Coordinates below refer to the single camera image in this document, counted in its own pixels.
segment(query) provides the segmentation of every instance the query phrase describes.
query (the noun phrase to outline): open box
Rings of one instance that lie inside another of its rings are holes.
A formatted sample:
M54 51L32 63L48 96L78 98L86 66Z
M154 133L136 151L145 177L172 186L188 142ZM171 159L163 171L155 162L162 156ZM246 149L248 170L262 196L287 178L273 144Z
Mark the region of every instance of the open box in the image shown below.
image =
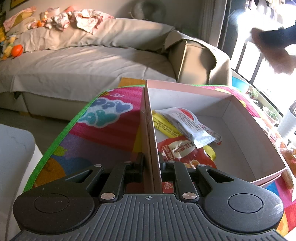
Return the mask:
M179 83L147 80L141 104L142 148L147 162L146 192L162 193L162 181L152 110L181 107L223 137L212 143L217 169L266 186L286 169L262 128L232 94Z

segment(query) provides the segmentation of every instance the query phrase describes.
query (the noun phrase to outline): colorful mat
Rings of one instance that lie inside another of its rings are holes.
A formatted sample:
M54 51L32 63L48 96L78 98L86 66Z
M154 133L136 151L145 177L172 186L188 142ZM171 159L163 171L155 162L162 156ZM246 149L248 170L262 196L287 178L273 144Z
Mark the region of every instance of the colorful mat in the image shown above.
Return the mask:
M134 161L141 151L140 103L142 86L109 90L90 102L53 142L33 171L25 191L90 165L112 168L122 160ZM235 95L255 118L264 118L234 88L205 85L203 88ZM284 216L277 231L286 235L296 227L296 202L280 177L269 187L284 203Z

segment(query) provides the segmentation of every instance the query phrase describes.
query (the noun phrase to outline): green mat border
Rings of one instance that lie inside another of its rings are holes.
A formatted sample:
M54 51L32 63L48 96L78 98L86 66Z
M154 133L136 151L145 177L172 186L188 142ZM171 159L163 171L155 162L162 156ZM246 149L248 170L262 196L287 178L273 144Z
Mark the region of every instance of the green mat border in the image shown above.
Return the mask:
M126 88L126 87L144 87L145 85L129 85L129 86L123 86L123 87L118 87L118 88ZM233 86L227 86L227 85L192 85L192 86L215 86L215 87L228 87L228 88L233 88L236 90L236 87ZM56 148L60 145L60 143L62 142L62 140L65 138L65 136L69 133L69 131L72 129L72 127L76 124L76 122L79 120L79 118L84 114L84 112L88 109L88 107L90 107L90 105L99 97L101 96L103 93L110 91L110 90L106 90L103 91L102 93L100 93L99 95L97 95L92 101L90 101L69 123L68 125L63 129L63 131L58 135L58 137L53 141L53 143L50 145L50 147L47 149L47 151L44 153L43 157L40 159L40 161L38 162L38 164L36 165L35 169L33 170L32 174L30 175L27 184L24 188L24 191L28 191L30 190L39 173L41 172L42 168L44 167L44 165L46 164L47 160L51 157L51 155L54 153L54 151L56 150Z

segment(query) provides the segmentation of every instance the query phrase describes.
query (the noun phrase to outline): yellow snack wrapper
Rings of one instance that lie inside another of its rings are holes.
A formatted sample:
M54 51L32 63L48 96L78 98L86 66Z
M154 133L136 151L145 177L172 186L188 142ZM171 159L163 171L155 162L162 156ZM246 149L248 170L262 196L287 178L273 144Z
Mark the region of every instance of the yellow snack wrapper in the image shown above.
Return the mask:
M174 138L182 136L181 132L179 132L176 127L174 127L171 123L168 122L166 118L156 113L154 110L152 111L152 117L154 127L161 133L165 134L167 137ZM211 158L211 160L214 161L216 158L216 153L214 152L213 148L206 145L203 147L203 149Z

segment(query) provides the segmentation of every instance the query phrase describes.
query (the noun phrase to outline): sofa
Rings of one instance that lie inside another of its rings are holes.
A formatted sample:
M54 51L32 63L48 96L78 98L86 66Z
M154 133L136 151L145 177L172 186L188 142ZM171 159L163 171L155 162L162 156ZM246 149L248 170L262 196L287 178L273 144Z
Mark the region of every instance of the sofa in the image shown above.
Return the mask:
M229 57L161 23L108 19L95 34L75 26L17 36L24 53L0 61L0 108L71 120L122 77L231 85Z

